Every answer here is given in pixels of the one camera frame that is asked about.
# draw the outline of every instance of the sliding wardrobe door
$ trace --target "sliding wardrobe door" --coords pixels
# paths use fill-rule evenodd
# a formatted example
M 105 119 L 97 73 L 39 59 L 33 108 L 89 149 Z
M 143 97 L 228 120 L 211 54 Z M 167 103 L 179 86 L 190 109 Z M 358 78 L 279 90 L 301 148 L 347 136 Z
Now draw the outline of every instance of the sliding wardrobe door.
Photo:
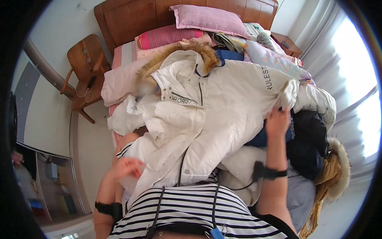
M 18 113 L 17 141 L 70 158 L 72 101 L 66 95 L 60 95 L 24 52 L 15 70 L 12 90 L 16 95 Z

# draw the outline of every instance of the wooden chair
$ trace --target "wooden chair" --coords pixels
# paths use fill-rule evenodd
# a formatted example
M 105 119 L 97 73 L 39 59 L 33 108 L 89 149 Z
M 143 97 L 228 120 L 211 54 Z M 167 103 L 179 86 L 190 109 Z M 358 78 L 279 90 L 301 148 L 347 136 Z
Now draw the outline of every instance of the wooden chair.
M 96 103 L 101 98 L 101 90 L 104 84 L 104 73 L 111 70 L 104 52 L 99 44 L 98 37 L 91 34 L 82 41 L 74 45 L 67 54 L 71 69 L 66 76 L 64 87 L 60 94 L 68 91 L 73 95 L 72 110 L 78 111 L 92 124 L 95 121 L 85 113 L 84 108 Z M 78 78 L 76 90 L 69 87 L 69 77 L 74 72 Z M 94 84 L 87 89 L 92 77 L 95 77 Z

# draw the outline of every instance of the chair backrest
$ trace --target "chair backrest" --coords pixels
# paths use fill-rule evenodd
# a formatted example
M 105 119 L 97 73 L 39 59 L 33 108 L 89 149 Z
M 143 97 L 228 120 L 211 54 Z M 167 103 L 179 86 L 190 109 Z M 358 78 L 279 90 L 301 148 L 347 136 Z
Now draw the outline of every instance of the chair backrest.
M 68 60 L 79 81 L 89 81 L 93 68 L 102 53 L 97 35 L 91 34 L 68 51 Z M 108 65 L 104 57 L 102 65 Z

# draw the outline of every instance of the floor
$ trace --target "floor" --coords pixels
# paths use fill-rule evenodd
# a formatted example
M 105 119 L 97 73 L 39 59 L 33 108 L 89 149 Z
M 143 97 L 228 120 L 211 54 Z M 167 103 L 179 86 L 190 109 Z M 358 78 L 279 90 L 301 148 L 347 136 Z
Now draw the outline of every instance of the floor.
M 114 146 L 112 133 L 107 128 L 109 114 L 104 102 L 86 107 L 85 112 L 95 124 L 78 116 L 78 158 L 86 197 L 93 211 L 101 179 L 112 165 Z

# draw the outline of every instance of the yellow jacket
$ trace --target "yellow jacket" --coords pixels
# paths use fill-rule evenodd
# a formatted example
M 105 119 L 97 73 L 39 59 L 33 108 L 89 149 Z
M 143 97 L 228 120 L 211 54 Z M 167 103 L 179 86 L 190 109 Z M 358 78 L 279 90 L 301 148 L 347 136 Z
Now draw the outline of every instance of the yellow jacket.
M 350 180 L 350 163 L 345 148 L 336 138 L 328 138 L 329 157 L 323 159 L 324 169 L 315 180 L 316 197 L 313 209 L 301 229 L 302 239 L 311 235 L 318 226 L 322 203 L 325 199 L 332 202 L 342 195 Z

